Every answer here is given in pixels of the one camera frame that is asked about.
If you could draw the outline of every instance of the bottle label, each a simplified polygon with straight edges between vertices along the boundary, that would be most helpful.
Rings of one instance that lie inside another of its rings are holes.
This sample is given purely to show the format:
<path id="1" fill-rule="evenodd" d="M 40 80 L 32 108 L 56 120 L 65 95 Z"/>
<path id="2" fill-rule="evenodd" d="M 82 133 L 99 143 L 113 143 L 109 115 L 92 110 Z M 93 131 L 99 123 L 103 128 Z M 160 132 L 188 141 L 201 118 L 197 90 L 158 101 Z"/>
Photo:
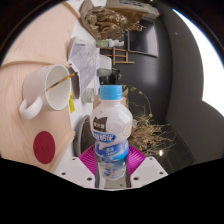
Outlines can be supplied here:
<path id="1" fill-rule="evenodd" d="M 114 139 L 116 138 L 115 135 L 113 134 L 103 134 L 103 133 L 100 133 L 100 132 L 96 132 L 96 131 L 93 131 L 93 137 L 99 141 L 99 142 L 104 142 L 104 143 L 110 143 L 110 142 L 113 142 Z"/>
<path id="2" fill-rule="evenodd" d="M 94 117 L 93 128 L 97 131 L 106 132 L 107 117 Z"/>
<path id="3" fill-rule="evenodd" d="M 99 149 L 99 143 L 95 144 L 95 154 L 99 164 L 101 175 L 109 180 L 121 178 L 126 171 L 127 155 L 129 152 L 128 141 Z"/>

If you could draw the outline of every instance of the clear plastic container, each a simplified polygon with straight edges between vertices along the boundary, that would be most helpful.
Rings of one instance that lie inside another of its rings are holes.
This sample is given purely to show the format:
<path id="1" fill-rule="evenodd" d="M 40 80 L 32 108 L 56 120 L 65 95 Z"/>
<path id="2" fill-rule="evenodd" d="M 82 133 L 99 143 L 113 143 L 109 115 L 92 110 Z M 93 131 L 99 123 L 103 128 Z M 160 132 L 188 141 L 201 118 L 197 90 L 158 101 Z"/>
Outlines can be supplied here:
<path id="1" fill-rule="evenodd" d="M 100 87 L 101 104 L 90 115 L 91 131 L 96 138 L 95 154 L 100 173 L 105 179 L 117 180 L 126 170 L 128 137 L 132 130 L 132 114 L 121 104 L 122 86 Z"/>

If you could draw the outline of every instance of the bottle cap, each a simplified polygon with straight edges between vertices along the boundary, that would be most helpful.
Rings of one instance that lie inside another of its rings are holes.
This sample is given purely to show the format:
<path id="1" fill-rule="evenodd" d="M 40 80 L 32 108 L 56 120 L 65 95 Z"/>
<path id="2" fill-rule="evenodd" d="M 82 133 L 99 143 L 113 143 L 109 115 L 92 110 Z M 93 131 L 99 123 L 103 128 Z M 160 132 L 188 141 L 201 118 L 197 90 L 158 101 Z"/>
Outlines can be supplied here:
<path id="1" fill-rule="evenodd" d="M 101 100 L 121 100 L 122 99 L 121 85 L 101 85 L 100 99 Z"/>

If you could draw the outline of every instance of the paper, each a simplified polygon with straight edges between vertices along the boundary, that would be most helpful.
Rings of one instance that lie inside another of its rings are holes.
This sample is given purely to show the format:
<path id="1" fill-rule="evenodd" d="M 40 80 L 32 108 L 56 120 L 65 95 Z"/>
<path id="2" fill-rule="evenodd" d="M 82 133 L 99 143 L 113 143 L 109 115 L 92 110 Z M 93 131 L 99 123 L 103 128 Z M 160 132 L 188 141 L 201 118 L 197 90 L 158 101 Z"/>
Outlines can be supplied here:
<path id="1" fill-rule="evenodd" d="M 99 66 L 99 51 L 100 48 L 96 47 L 96 42 L 92 44 L 78 37 L 72 39 L 68 61 L 71 63 L 71 67 L 78 72 L 81 95 L 96 77 Z"/>

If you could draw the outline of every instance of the blue label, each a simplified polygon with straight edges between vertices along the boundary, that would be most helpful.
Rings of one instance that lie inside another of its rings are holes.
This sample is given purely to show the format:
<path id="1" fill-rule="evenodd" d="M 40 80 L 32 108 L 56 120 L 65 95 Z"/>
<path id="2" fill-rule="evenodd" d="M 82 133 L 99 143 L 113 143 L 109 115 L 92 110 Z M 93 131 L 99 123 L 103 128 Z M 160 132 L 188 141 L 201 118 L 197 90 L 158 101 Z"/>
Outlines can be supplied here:
<path id="1" fill-rule="evenodd" d="M 113 134 L 103 134 L 96 131 L 93 131 L 93 136 L 97 141 L 104 143 L 113 142 L 116 138 L 116 136 Z"/>
<path id="2" fill-rule="evenodd" d="M 95 144 L 95 154 L 100 166 L 101 174 L 109 180 L 121 178 L 126 170 L 127 155 L 129 152 L 128 141 L 99 149 L 99 142 Z"/>

